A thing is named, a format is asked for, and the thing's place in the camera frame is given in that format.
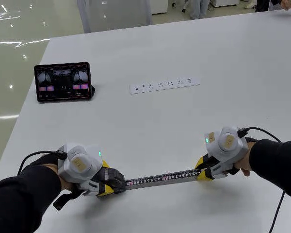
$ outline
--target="beige label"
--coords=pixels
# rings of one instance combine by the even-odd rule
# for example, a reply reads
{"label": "beige label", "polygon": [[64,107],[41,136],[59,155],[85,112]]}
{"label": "beige label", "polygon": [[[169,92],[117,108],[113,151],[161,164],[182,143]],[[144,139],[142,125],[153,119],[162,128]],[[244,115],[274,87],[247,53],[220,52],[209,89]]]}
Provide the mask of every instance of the beige label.
{"label": "beige label", "polygon": [[83,163],[83,161],[80,158],[76,158],[72,160],[72,164],[79,170],[79,172],[86,169],[86,165]]}
{"label": "beige label", "polygon": [[208,138],[209,138],[209,142],[211,143],[211,142],[214,142],[214,132],[212,132],[212,133],[210,133],[210,134],[208,134]]}
{"label": "beige label", "polygon": [[225,139],[224,146],[229,149],[233,145],[233,141],[234,141],[234,137],[232,135],[228,135]]}

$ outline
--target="person's leg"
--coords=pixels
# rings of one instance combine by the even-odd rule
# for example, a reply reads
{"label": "person's leg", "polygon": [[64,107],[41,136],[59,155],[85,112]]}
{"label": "person's leg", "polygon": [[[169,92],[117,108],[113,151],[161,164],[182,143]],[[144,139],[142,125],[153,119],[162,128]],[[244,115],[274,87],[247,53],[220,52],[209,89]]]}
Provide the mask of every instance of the person's leg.
{"label": "person's leg", "polygon": [[199,13],[200,17],[206,15],[209,2],[210,2],[210,0],[201,0],[201,2],[200,2],[200,13]]}
{"label": "person's leg", "polygon": [[200,2],[201,0],[191,0],[191,19],[199,19],[200,18]]}

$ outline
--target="white table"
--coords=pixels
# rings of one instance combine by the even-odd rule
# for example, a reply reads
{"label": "white table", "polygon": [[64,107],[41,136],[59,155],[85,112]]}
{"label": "white table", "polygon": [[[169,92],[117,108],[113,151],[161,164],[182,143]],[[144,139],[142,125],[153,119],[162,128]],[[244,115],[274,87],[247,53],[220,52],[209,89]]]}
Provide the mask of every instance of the white table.
{"label": "white table", "polygon": [[[38,104],[32,85],[0,179],[15,175],[27,154],[67,141],[99,144],[129,179],[192,168],[206,152],[203,133],[225,125],[261,126],[291,140],[291,10],[54,38],[41,63],[78,61],[91,65],[94,99]],[[201,85],[129,94],[131,83],[179,76]],[[265,233],[280,195],[255,174],[238,174],[80,197],[60,212],[51,206],[37,232]],[[274,232],[291,233],[288,196]]]}

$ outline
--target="chair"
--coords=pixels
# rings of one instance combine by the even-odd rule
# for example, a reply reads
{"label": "chair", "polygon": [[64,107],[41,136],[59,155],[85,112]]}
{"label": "chair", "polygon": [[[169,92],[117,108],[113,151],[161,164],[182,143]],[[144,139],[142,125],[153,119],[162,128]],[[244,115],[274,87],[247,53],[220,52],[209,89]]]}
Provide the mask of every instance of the chair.
{"label": "chair", "polygon": [[85,33],[152,24],[149,0],[77,0]]}

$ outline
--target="white cabinet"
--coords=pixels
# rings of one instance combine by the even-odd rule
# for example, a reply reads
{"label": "white cabinet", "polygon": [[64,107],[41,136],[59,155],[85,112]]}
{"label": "white cabinet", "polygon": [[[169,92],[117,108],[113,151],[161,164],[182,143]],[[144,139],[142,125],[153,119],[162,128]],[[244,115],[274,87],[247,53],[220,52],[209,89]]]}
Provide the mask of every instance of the white cabinet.
{"label": "white cabinet", "polygon": [[150,0],[152,14],[166,13],[168,8],[168,0]]}

